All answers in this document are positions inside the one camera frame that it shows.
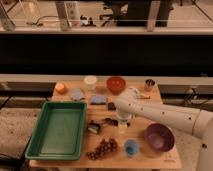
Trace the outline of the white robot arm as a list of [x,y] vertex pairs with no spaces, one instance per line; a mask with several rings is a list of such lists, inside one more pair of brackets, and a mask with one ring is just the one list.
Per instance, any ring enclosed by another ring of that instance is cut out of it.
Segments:
[[200,138],[196,171],[213,169],[213,112],[141,101],[139,93],[137,88],[130,87],[117,96],[114,100],[117,118],[127,121],[131,115],[141,116]]

